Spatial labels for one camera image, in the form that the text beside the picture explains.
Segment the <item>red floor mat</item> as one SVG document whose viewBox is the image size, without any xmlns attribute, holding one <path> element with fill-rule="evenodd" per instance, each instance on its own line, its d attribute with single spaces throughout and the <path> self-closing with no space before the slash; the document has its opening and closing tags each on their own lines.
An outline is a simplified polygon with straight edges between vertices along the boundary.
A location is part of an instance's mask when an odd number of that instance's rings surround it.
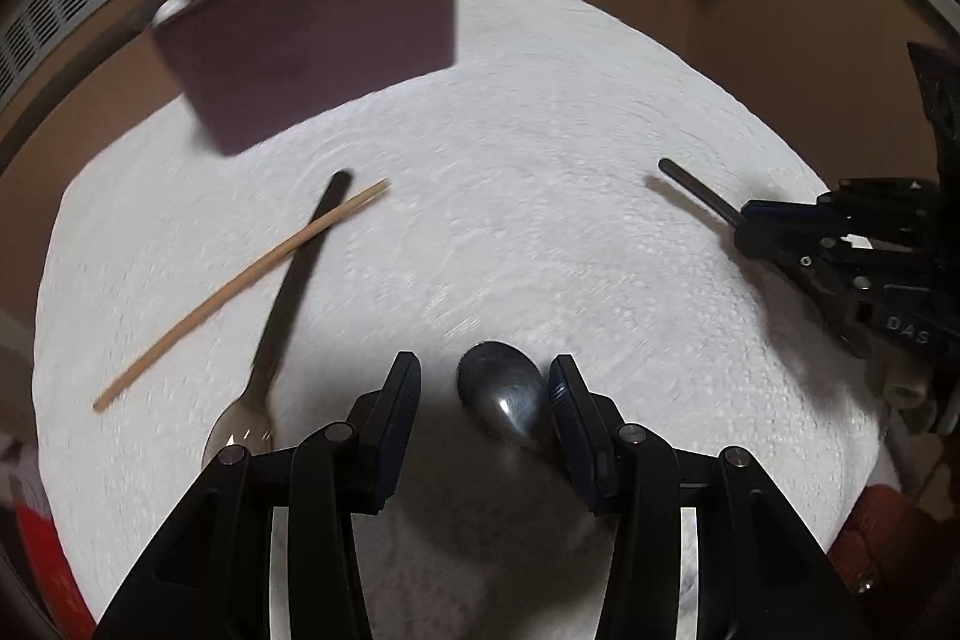
<svg viewBox="0 0 960 640">
<path fill-rule="evenodd" d="M 91 640 L 96 620 L 76 586 L 53 521 L 26 503 L 16 505 L 14 516 L 34 580 L 53 623 L 68 640 Z"/>
</svg>

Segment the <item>wooden chopstick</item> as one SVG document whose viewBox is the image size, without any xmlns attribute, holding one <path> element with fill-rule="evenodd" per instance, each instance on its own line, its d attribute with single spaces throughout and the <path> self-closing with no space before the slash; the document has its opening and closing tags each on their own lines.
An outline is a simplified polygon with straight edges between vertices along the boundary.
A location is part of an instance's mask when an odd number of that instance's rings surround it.
<svg viewBox="0 0 960 640">
<path fill-rule="evenodd" d="M 364 188 L 364 190 L 356 193 L 353 197 L 347 198 L 342 205 L 332 208 L 331 211 L 327 211 L 327 213 L 322 214 L 319 218 L 312 220 L 302 229 L 299 229 L 298 232 L 295 232 L 295 234 L 286 237 L 285 241 L 275 245 L 274 248 L 270 248 L 267 253 L 263 253 L 260 259 L 257 259 L 242 271 L 239 271 L 228 283 L 224 283 L 223 286 L 218 287 L 217 291 L 213 291 L 205 301 L 202 301 L 197 307 L 192 308 L 189 314 L 184 315 L 182 319 L 176 321 L 176 323 L 174 323 L 166 333 L 163 333 L 156 339 L 137 360 L 134 360 L 121 375 L 117 375 L 117 377 L 104 388 L 104 392 L 91 404 L 94 413 L 104 413 L 127 388 L 130 388 L 135 381 L 139 380 L 146 370 L 151 369 L 161 357 L 166 356 L 179 341 L 182 341 L 187 335 L 190 335 L 192 331 L 197 330 L 200 325 L 203 325 L 206 320 L 213 317 L 220 308 L 223 308 L 236 296 L 239 296 L 245 289 L 249 289 L 249 287 L 254 286 L 254 284 L 262 280 L 263 276 L 270 273 L 275 266 L 278 266 L 283 260 L 288 259 L 291 253 L 295 253 L 296 250 L 299 250 L 306 242 L 312 241 L 314 237 L 319 236 L 319 234 L 322 234 L 325 230 L 331 229 L 332 226 L 336 226 L 338 223 L 342 223 L 342 221 L 350 218 L 352 214 L 355 214 L 356 211 L 363 209 L 364 206 L 382 197 L 389 188 L 391 188 L 391 182 L 387 181 L 387 179 L 374 182 L 373 185 Z"/>
</svg>

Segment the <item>purple utensil holder box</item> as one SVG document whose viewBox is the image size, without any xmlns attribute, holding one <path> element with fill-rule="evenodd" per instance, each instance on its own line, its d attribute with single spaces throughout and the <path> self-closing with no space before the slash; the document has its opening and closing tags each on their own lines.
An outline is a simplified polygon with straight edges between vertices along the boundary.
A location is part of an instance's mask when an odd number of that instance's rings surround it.
<svg viewBox="0 0 960 640">
<path fill-rule="evenodd" d="M 455 60 L 455 0 L 192 0 L 151 25 L 226 156 Z"/>
</svg>

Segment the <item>white lace tablecloth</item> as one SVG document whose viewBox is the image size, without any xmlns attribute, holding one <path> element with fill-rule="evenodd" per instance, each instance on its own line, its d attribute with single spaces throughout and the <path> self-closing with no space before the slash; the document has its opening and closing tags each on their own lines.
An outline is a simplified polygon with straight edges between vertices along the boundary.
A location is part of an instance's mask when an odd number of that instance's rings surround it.
<svg viewBox="0 0 960 640">
<path fill-rule="evenodd" d="M 485 339 L 560 354 L 683 450 L 747 448 L 830 544 L 874 468 L 864 369 L 778 273 L 661 177 L 729 202 L 822 181 L 731 94 L 581 0 L 457 0 L 447 70 L 228 158 L 174 99 L 65 190 L 37 301 L 39 466 L 103 612 L 242 390 L 280 276 L 223 307 L 104 413 L 169 326 L 299 229 L 334 172 L 386 195 L 332 230 L 272 386 L 275 438 L 340 419 L 410 351 L 423 395 L 398 489 L 356 523 L 381 638 L 587 638 L 612 536 L 539 458 L 483 435 L 455 367 Z"/>
</svg>

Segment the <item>smiley face steel spoon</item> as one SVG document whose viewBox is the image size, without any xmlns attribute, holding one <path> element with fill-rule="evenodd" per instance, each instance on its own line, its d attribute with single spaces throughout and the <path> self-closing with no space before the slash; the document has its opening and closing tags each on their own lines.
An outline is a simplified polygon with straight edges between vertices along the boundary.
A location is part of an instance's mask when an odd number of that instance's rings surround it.
<svg viewBox="0 0 960 640">
<path fill-rule="evenodd" d="M 514 447 L 543 455 L 553 424 L 547 382 L 523 351 L 501 341 L 483 341 L 457 364 L 460 403 L 482 431 Z"/>
</svg>

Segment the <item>black handled steel spoon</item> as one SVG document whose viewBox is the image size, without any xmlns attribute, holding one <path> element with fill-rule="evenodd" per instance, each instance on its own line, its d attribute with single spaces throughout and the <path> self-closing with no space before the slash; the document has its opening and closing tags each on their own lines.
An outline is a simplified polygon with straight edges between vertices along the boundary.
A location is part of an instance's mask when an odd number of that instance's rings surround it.
<svg viewBox="0 0 960 640">
<path fill-rule="evenodd" d="M 274 421 L 268 411 L 267 396 L 285 359 L 325 236 L 327 230 L 322 230 L 291 255 L 290 266 L 286 268 L 285 278 L 260 335 L 251 374 L 242 393 L 215 420 L 203 448 L 202 466 L 229 445 L 242 445 L 252 455 L 274 450 Z"/>
</svg>

